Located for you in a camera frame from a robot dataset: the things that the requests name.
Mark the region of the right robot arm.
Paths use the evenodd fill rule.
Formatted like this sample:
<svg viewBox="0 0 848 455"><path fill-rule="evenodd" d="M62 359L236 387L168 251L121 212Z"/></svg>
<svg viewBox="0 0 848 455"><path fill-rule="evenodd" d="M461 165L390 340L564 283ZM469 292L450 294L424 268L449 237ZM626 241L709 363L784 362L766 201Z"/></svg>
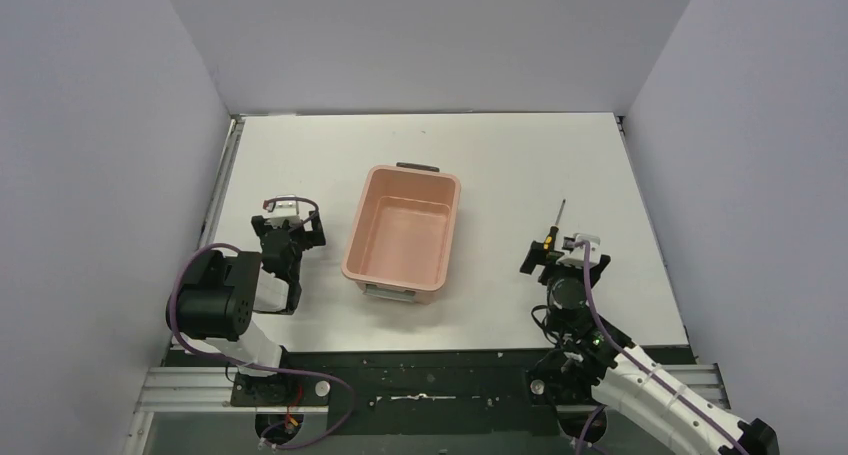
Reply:
<svg viewBox="0 0 848 455"><path fill-rule="evenodd" d="M526 372L532 396L557 405L570 398L612 409L675 454L777 454L776 432L746 421L696 393L603 318L592 290L611 262L598 238L576 234L530 244L519 270L546 289L537 324L552 344Z"/></svg>

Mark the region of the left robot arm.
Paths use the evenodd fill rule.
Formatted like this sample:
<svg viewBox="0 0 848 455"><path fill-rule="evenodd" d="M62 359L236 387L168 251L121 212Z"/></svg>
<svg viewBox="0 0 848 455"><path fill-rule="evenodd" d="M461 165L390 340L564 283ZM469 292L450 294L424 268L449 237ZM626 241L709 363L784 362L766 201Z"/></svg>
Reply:
<svg viewBox="0 0 848 455"><path fill-rule="evenodd" d="M259 250L227 256L223 243L203 248L177 282L166 323L214 347L214 357L235 369L233 405L291 406L303 396L304 378L290 371L287 350L253 316L297 310L303 255L326 238L316 210L306 218L255 215L251 225Z"/></svg>

